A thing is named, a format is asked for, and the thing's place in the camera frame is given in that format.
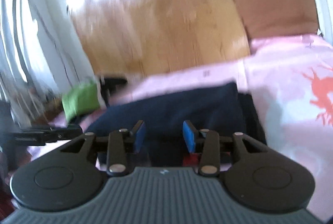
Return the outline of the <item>navy reindeer knit sweater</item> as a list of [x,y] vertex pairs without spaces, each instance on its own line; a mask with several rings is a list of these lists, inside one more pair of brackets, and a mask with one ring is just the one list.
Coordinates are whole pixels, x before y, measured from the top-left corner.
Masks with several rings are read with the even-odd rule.
[[146,125],[143,146],[154,167],[182,165],[188,153],[182,134],[186,120],[196,129],[215,130],[228,137],[243,132],[266,143],[252,96],[240,93],[236,82],[110,106],[87,132],[104,137],[114,130],[131,129],[139,120]]

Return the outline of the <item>green black striped sweater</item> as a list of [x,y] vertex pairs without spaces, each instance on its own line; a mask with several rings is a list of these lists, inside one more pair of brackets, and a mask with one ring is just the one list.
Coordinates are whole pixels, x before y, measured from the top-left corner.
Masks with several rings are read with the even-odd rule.
[[128,83],[126,78],[98,76],[62,96],[68,124],[79,124],[87,115],[109,107],[109,98]]

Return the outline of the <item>pink bedsheet with coral print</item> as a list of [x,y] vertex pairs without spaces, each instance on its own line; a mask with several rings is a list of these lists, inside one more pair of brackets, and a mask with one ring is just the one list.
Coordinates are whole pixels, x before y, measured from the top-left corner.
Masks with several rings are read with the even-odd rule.
[[311,223],[332,217],[332,48],[317,36],[256,40],[254,54],[232,63],[157,75],[111,98],[127,103],[235,81],[252,95],[270,147],[304,165],[316,188],[308,211],[268,217],[236,205],[216,183],[183,171],[150,176],[134,200],[103,195],[70,213],[35,213],[33,223]]

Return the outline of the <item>wooden headboard panel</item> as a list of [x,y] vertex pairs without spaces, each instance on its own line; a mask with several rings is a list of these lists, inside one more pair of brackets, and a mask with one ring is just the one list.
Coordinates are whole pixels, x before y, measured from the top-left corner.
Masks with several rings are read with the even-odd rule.
[[97,75],[141,78],[250,53],[233,0],[82,0],[70,9]]

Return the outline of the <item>brown mesh cushion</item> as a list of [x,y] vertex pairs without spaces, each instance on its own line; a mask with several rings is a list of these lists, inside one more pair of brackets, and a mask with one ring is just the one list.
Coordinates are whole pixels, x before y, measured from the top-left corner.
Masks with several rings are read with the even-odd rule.
[[234,0],[249,39],[316,34],[315,0]]

